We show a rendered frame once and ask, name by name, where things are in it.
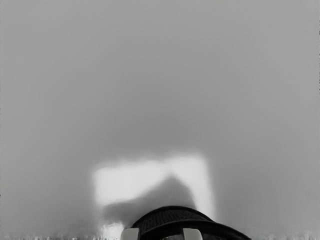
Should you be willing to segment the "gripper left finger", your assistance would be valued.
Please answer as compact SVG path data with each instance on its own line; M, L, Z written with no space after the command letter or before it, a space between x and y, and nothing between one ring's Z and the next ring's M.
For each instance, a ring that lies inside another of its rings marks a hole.
M140 240L140 229L125 228L121 233L121 240Z

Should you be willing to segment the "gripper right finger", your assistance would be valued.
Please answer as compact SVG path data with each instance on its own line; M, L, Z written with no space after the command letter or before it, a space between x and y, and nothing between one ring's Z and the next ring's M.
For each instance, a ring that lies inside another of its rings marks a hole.
M203 240L202 234L198 229L183 228L182 233L184 240Z

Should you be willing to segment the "black mesh pen holder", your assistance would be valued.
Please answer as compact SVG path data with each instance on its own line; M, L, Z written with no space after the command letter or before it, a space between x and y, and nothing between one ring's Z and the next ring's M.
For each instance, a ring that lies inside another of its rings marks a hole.
M139 240L184 240L183 228L198 229L202 240L252 240L246 234L186 206L169 205L138 218L131 228L139 228Z

